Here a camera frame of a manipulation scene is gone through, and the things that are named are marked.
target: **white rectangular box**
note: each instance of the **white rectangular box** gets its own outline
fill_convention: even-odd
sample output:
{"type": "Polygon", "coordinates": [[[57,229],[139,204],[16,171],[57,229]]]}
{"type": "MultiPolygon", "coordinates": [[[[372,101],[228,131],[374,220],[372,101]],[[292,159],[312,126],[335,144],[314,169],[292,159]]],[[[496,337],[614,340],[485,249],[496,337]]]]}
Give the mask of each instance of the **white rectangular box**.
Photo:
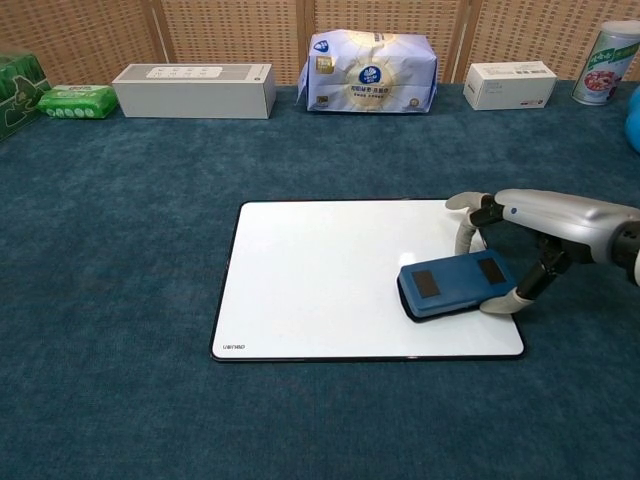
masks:
{"type": "Polygon", "coordinates": [[[474,110],[543,108],[556,80],[542,62],[473,63],[464,96],[474,110]]]}
{"type": "Polygon", "coordinates": [[[113,81],[127,117],[269,118],[270,64],[131,64],[113,81]]]}

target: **logo on tissue package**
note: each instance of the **logo on tissue package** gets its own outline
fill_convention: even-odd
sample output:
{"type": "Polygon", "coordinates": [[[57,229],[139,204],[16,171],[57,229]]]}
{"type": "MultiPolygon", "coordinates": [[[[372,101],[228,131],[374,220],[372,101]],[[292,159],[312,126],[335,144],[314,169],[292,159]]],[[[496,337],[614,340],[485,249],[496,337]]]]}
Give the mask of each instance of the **logo on tissue package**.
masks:
{"type": "Polygon", "coordinates": [[[366,67],[364,70],[360,72],[361,83],[369,84],[369,83],[378,83],[380,82],[380,78],[382,74],[380,73],[380,69],[371,65],[370,67],[366,67]]]}
{"type": "Polygon", "coordinates": [[[316,72],[323,75],[331,75],[333,73],[333,59],[325,55],[316,57],[316,72]]]}
{"type": "Polygon", "coordinates": [[[326,53],[329,51],[329,42],[326,40],[320,40],[319,42],[316,42],[313,48],[319,52],[326,53]]]}

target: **can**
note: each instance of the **can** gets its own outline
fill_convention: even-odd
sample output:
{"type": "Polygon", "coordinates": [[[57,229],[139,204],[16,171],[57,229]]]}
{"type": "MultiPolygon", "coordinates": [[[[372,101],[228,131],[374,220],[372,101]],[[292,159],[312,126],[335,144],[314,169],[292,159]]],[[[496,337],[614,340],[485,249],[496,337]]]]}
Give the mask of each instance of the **can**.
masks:
{"type": "Polygon", "coordinates": [[[640,20],[604,22],[582,73],[571,91],[585,105],[605,105],[640,46],[640,20]]]}

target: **blue ball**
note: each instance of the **blue ball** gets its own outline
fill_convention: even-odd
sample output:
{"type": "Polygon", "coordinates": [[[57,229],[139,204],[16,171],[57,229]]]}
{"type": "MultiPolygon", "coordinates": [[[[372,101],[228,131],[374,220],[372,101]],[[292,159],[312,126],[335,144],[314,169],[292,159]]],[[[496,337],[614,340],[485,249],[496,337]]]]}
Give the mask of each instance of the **blue ball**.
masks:
{"type": "Polygon", "coordinates": [[[631,98],[629,98],[629,103],[627,106],[629,108],[629,113],[640,108],[640,86],[636,87],[636,89],[631,94],[631,98]]]}
{"type": "Polygon", "coordinates": [[[629,114],[624,124],[624,133],[634,150],[640,153],[640,109],[629,114]]]}

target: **green tissue box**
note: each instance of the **green tissue box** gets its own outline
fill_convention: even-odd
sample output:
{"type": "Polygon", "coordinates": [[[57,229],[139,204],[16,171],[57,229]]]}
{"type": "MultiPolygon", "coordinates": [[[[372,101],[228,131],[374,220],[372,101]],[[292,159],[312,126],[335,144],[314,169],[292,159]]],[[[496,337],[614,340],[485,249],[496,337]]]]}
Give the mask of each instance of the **green tissue box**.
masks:
{"type": "Polygon", "coordinates": [[[0,50],[0,140],[40,115],[36,106],[50,88],[34,54],[0,50]]]}

